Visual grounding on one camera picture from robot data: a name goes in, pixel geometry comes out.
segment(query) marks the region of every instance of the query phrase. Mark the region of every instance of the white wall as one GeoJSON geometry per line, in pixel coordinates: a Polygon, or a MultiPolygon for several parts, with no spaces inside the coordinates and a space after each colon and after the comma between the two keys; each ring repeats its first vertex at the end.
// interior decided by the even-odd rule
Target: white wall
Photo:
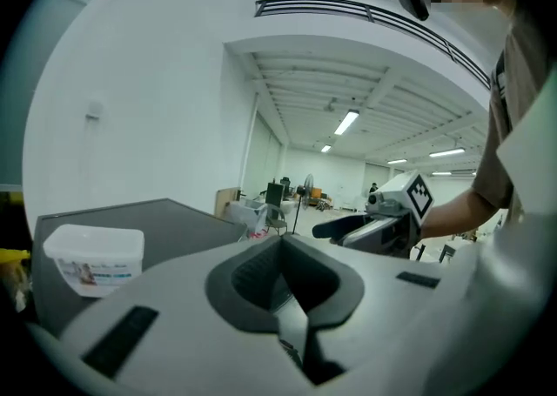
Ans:
{"type": "Polygon", "coordinates": [[[443,205],[470,188],[471,179],[428,178],[435,205],[443,205]]]}
{"type": "Polygon", "coordinates": [[[252,20],[254,1],[91,1],[31,106],[31,233],[45,213],[151,198],[213,212],[216,191],[239,185],[255,95],[221,33],[252,20]],[[98,121],[85,118],[91,101],[98,121]]]}
{"type": "Polygon", "coordinates": [[[245,167],[242,192],[248,199],[255,199],[260,192],[266,190],[267,184],[276,179],[279,169],[281,144],[257,115],[250,141],[250,150],[245,167]]]}
{"type": "Polygon", "coordinates": [[[22,184],[23,135],[37,83],[58,40],[89,0],[33,0],[0,66],[0,185],[22,184]]]}
{"type": "Polygon", "coordinates": [[[389,180],[389,170],[386,167],[375,164],[366,163],[366,169],[364,170],[364,184],[362,184],[362,196],[367,198],[369,195],[369,189],[372,187],[373,183],[377,183],[380,187],[389,180]]]}
{"type": "Polygon", "coordinates": [[[288,149],[285,161],[285,176],[291,186],[302,185],[309,173],[313,175],[313,185],[332,197],[333,205],[352,205],[356,197],[361,197],[366,163],[356,159],[288,149]]]}

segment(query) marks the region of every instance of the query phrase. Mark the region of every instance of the ceiling beam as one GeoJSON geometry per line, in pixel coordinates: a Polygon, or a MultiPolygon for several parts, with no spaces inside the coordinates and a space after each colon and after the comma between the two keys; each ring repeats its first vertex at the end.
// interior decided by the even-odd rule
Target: ceiling beam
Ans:
{"type": "Polygon", "coordinates": [[[426,87],[416,84],[412,80],[404,80],[399,86],[398,93],[409,98],[418,97],[436,103],[438,106],[447,108],[450,111],[457,111],[460,115],[466,113],[468,108],[463,106],[461,96],[451,97],[428,90],[426,87]]]}
{"type": "Polygon", "coordinates": [[[328,77],[330,79],[337,78],[340,80],[341,85],[346,84],[346,80],[354,80],[356,82],[366,82],[368,84],[371,84],[373,87],[375,87],[379,83],[379,79],[377,78],[369,78],[365,76],[358,76],[355,74],[347,74],[344,72],[338,72],[334,70],[323,70],[321,68],[315,68],[315,69],[299,68],[296,65],[293,65],[290,70],[266,69],[265,67],[260,68],[260,70],[263,74],[266,75],[267,80],[271,80],[273,78],[304,79],[304,76],[307,76],[309,78],[315,78],[315,77],[328,77]]]}
{"type": "Polygon", "coordinates": [[[360,100],[363,97],[367,97],[368,86],[357,87],[346,84],[339,84],[336,82],[330,82],[325,80],[312,80],[303,78],[289,78],[289,77],[272,77],[265,80],[273,88],[294,88],[298,89],[298,92],[304,94],[305,91],[312,93],[321,93],[328,97],[333,97],[335,95],[340,96],[357,96],[360,100]]]}
{"type": "Polygon", "coordinates": [[[430,122],[443,123],[457,119],[468,113],[468,111],[462,111],[461,113],[452,113],[446,111],[432,102],[428,102],[424,99],[416,97],[414,100],[408,100],[402,97],[398,93],[398,89],[395,87],[388,96],[388,102],[386,104],[381,104],[381,108],[387,109],[404,109],[405,111],[411,112],[415,116],[425,117],[430,122]]]}
{"type": "Polygon", "coordinates": [[[290,138],[288,136],[288,131],[280,117],[279,111],[272,101],[271,94],[269,93],[269,88],[255,58],[252,54],[246,53],[238,56],[240,63],[244,66],[245,72],[248,77],[252,80],[255,91],[259,94],[258,101],[258,112],[261,114],[267,125],[271,127],[271,130],[275,133],[275,136],[281,142],[282,145],[288,145],[290,143],[290,138]]]}
{"type": "Polygon", "coordinates": [[[413,135],[427,131],[427,127],[422,124],[408,122],[403,117],[393,116],[392,114],[377,110],[374,110],[373,113],[365,116],[364,119],[362,119],[362,122],[365,122],[368,125],[374,125],[377,123],[396,124],[397,126],[402,126],[403,128],[409,130],[413,135]]]}
{"type": "MultiPolygon", "coordinates": [[[[375,111],[376,110],[371,110],[369,113],[373,114],[375,111]]],[[[435,117],[432,118],[431,114],[427,115],[420,112],[412,112],[409,111],[405,105],[400,106],[400,104],[383,104],[381,105],[381,111],[387,113],[389,116],[398,117],[409,124],[416,124],[428,130],[449,120],[441,118],[435,119],[435,117]]]]}
{"type": "Polygon", "coordinates": [[[446,119],[454,119],[468,113],[468,109],[463,107],[462,104],[453,105],[453,102],[449,102],[448,99],[437,97],[433,94],[429,96],[420,95],[417,92],[405,90],[400,84],[393,90],[392,97],[396,97],[397,100],[406,101],[407,104],[419,102],[429,110],[436,110],[438,113],[442,113],[446,119]]]}
{"type": "Polygon", "coordinates": [[[471,153],[468,155],[455,155],[455,156],[447,156],[446,158],[428,158],[427,161],[421,161],[421,162],[408,162],[409,166],[412,166],[412,168],[418,168],[418,167],[434,167],[434,166],[439,166],[439,165],[451,165],[451,164],[464,164],[464,163],[471,163],[474,161],[480,161],[481,159],[481,155],[476,152],[476,153],[471,153]]]}
{"type": "Polygon", "coordinates": [[[291,67],[303,70],[319,69],[334,70],[338,73],[346,73],[358,75],[360,77],[379,79],[385,74],[380,67],[373,68],[352,64],[347,61],[338,60],[330,57],[308,57],[307,55],[298,54],[281,54],[281,53],[258,53],[258,62],[262,70],[289,70],[291,67]]]}
{"type": "Polygon", "coordinates": [[[389,92],[394,88],[400,79],[402,78],[402,72],[396,68],[387,68],[385,74],[381,77],[377,85],[373,87],[373,90],[366,97],[364,101],[364,107],[362,109],[362,114],[367,112],[368,108],[373,108],[379,102],[381,102],[389,92]]]}
{"type": "Polygon", "coordinates": [[[395,142],[394,144],[389,144],[383,147],[379,147],[378,149],[370,151],[366,157],[373,158],[378,154],[387,153],[390,151],[396,151],[396,150],[404,149],[406,147],[410,147],[412,145],[420,144],[422,142],[435,139],[447,133],[452,133],[453,131],[458,131],[463,128],[470,127],[474,124],[477,124],[478,121],[480,120],[481,117],[479,117],[476,114],[470,113],[467,114],[466,116],[459,117],[458,119],[455,119],[452,122],[449,122],[448,124],[440,125],[439,127],[436,127],[430,131],[424,131],[423,133],[412,136],[410,138],[401,139],[400,141],[395,142]]]}
{"type": "Polygon", "coordinates": [[[275,97],[278,96],[294,96],[294,97],[301,97],[302,99],[306,97],[311,97],[314,99],[322,100],[327,104],[333,97],[337,98],[338,100],[343,101],[344,103],[351,103],[353,95],[349,94],[332,94],[330,92],[323,92],[323,91],[315,91],[315,90],[305,90],[305,91],[295,91],[295,90],[288,90],[284,87],[278,87],[274,85],[269,86],[269,92],[275,97]]]}

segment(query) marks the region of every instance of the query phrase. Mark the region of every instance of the black slot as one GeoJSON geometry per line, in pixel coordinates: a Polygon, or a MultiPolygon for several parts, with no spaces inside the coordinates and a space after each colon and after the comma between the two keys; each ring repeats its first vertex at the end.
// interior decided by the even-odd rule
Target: black slot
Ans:
{"type": "Polygon", "coordinates": [[[414,274],[412,272],[401,272],[399,275],[397,275],[397,279],[401,279],[414,285],[425,286],[426,288],[432,289],[435,289],[440,282],[440,279],[434,279],[433,277],[414,274]]]}
{"type": "Polygon", "coordinates": [[[83,361],[107,378],[114,378],[157,316],[151,308],[134,306],[83,356],[83,361]]]}

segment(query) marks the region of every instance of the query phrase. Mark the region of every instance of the white plastic container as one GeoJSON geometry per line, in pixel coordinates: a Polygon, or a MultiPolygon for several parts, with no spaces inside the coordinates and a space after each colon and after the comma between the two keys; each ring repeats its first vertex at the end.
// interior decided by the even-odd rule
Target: white plastic container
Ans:
{"type": "Polygon", "coordinates": [[[84,297],[104,297],[141,274],[144,235],[135,229],[61,225],[43,246],[84,297]]]}

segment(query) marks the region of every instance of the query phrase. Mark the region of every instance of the standing fan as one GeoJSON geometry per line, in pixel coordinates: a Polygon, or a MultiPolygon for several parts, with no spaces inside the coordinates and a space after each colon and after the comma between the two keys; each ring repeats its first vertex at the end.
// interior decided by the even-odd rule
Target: standing fan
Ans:
{"type": "Polygon", "coordinates": [[[299,200],[298,209],[296,210],[296,219],[294,220],[294,229],[292,229],[292,233],[296,233],[296,223],[298,223],[299,207],[303,203],[304,209],[307,209],[307,206],[310,204],[310,198],[312,197],[312,191],[313,175],[310,173],[305,178],[304,185],[299,185],[298,189],[296,189],[296,193],[298,193],[299,195],[299,200]]]}

